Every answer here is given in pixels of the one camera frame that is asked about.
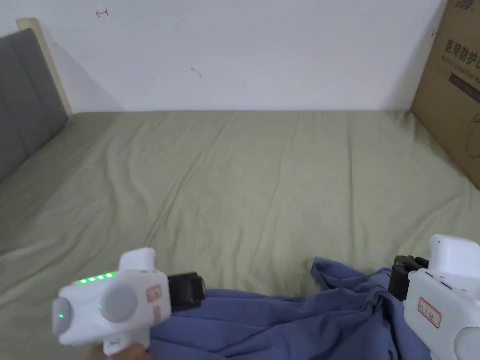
green led light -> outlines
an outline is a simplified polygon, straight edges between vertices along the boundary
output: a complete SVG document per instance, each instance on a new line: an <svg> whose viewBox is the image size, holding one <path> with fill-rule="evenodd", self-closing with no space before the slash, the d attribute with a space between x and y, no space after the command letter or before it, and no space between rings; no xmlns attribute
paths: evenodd
<svg viewBox="0 0 480 360"><path fill-rule="evenodd" d="M97 280L104 280L106 278L114 277L115 275L116 275L115 273L106 273L106 274L102 274L102 275L95 275L95 276L89 277L87 279L78 280L77 284L92 283L92 282L97 281Z"/></svg>

blue fabric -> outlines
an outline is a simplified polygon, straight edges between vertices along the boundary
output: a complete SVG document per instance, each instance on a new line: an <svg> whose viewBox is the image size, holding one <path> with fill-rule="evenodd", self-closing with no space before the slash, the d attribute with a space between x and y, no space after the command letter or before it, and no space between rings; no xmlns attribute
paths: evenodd
<svg viewBox="0 0 480 360"><path fill-rule="evenodd" d="M301 298L209 290L152 328L154 359L430 359L387 291L390 269L367 276L317 258L311 274L324 291Z"/></svg>

red mark on wall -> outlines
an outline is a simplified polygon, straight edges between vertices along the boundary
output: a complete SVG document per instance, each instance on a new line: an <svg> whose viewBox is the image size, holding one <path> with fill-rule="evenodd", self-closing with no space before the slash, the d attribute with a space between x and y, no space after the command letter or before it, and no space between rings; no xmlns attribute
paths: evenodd
<svg viewBox="0 0 480 360"><path fill-rule="evenodd" d="M107 14L107 16L108 16L108 11L107 11L107 8L106 8L106 7L105 7L105 11L104 11L104 12L99 12L99 11L97 11L97 12L95 13L95 15L98 16L98 17L101 17L100 15L103 15L103 14Z"/></svg>

red label sticker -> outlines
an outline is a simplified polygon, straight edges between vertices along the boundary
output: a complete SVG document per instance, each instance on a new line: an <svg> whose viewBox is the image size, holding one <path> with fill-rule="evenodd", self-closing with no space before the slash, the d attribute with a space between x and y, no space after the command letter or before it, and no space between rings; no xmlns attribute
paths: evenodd
<svg viewBox="0 0 480 360"><path fill-rule="evenodd" d="M159 323L162 320L162 315L160 314L160 306L155 305L153 307L153 321Z"/></svg>
<svg viewBox="0 0 480 360"><path fill-rule="evenodd" d="M430 321L433 326L437 329L440 327L440 321L442 320L442 314L437 311L432 305L427 303L424 298L420 298L419 300L419 313L425 316L425 318Z"/></svg>
<svg viewBox="0 0 480 360"><path fill-rule="evenodd" d="M147 301L152 302L162 297L162 288L160 285L152 286L146 290Z"/></svg>

gray headboard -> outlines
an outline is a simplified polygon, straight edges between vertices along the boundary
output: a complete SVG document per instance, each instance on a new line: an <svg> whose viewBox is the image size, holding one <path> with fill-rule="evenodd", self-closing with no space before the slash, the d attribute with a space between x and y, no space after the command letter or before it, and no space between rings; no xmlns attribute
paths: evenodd
<svg viewBox="0 0 480 360"><path fill-rule="evenodd" d="M0 38L0 182L67 119L34 32Z"/></svg>

